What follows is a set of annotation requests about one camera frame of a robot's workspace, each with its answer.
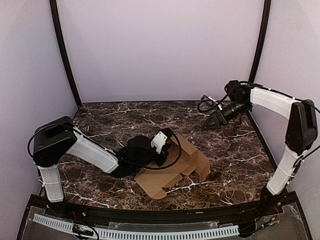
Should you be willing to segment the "brown cardboard box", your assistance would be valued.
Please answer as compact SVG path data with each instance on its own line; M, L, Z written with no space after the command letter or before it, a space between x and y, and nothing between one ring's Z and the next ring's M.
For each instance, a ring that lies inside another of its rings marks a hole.
M174 137L170 140L172 146L164 166L166 167L177 159L180 151L178 144L180 144L182 152L177 163L162 170L142 169L134 177L136 183L152 199L158 200L166 197L167 193L164 189L174 187L183 179L183 176L196 172L199 176L198 182L201 184L211 172L209 159L182 135L179 134L177 137L178 140Z

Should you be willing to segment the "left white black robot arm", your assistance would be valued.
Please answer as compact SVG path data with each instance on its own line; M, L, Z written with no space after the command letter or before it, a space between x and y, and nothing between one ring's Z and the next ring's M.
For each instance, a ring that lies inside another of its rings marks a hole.
M51 210L58 217L67 218L71 208L63 201L58 169L58 162L65 154L94 165L114 178L123 178L134 176L141 169L151 169L151 163L156 164L154 171L165 169L173 135L171 129L163 128L152 138L137 135L120 150L113 151L86 136L73 125L70 117L64 116L37 128L28 141L27 151L38 168Z

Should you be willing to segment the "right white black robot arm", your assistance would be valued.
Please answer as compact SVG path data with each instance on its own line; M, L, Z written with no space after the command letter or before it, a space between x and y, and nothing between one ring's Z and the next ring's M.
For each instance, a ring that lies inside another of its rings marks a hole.
M263 200L255 205L255 213L266 217L275 208L271 198L283 192L297 175L303 161L319 149L313 145L318 138L317 115L320 110L311 99L296 98L248 81L231 80L224 91L225 95L220 100L203 95L197 104L199 112L209 114L201 126L204 131L218 130L254 107L264 108L286 120L282 131L282 157L261 193Z

